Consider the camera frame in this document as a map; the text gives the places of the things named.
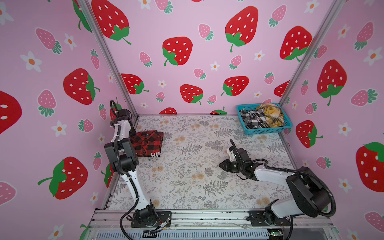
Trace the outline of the red black plaid shirt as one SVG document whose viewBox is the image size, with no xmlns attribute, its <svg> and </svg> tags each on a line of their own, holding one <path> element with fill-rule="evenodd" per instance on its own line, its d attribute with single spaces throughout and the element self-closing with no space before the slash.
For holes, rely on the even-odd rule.
<svg viewBox="0 0 384 240">
<path fill-rule="evenodd" d="M 130 141 L 138 157 L 159 157 L 161 155 L 164 133 L 158 131 L 138 132 Z"/>
</svg>

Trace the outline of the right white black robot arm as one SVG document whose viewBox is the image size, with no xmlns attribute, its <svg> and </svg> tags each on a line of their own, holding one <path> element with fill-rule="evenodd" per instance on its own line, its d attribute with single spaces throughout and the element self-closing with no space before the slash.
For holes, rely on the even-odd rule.
<svg viewBox="0 0 384 240">
<path fill-rule="evenodd" d="M 331 190 L 311 169 L 272 167 L 265 159 L 251 160 L 246 150 L 236 146 L 227 149 L 227 153 L 230 158 L 219 164 L 223 171 L 241 174 L 241 180 L 268 182 L 290 190 L 290 197 L 274 200 L 265 207 L 266 222 L 301 215 L 332 217 L 336 213 L 336 201 Z"/>
</svg>

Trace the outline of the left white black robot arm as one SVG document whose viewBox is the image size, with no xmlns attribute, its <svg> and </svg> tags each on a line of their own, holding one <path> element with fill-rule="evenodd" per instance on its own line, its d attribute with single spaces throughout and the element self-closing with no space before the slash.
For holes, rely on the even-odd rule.
<svg viewBox="0 0 384 240">
<path fill-rule="evenodd" d="M 133 222 L 147 227 L 156 224 L 158 214 L 150 198 L 144 193 L 138 176 L 139 159 L 129 139 L 132 133 L 131 114 L 126 109 L 114 110 L 115 119 L 111 121 L 114 135 L 105 151 L 113 171 L 125 181 L 135 201 Z"/>
</svg>

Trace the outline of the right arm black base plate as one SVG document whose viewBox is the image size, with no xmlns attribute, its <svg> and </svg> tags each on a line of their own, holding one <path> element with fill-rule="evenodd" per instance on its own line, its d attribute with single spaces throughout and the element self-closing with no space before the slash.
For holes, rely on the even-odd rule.
<svg viewBox="0 0 384 240">
<path fill-rule="evenodd" d="M 246 218 L 253 227 L 289 227 L 291 222 L 287 218 L 278 218 L 273 213 L 265 211 L 249 211 Z"/>
</svg>

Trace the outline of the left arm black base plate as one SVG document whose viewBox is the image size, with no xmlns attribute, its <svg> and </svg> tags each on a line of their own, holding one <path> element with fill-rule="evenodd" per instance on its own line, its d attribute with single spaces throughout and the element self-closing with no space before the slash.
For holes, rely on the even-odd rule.
<svg viewBox="0 0 384 240">
<path fill-rule="evenodd" d="M 131 221 L 131 228 L 156 228 L 161 224 L 171 226 L 172 212 L 160 211 L 156 213 L 136 211 Z"/>
</svg>

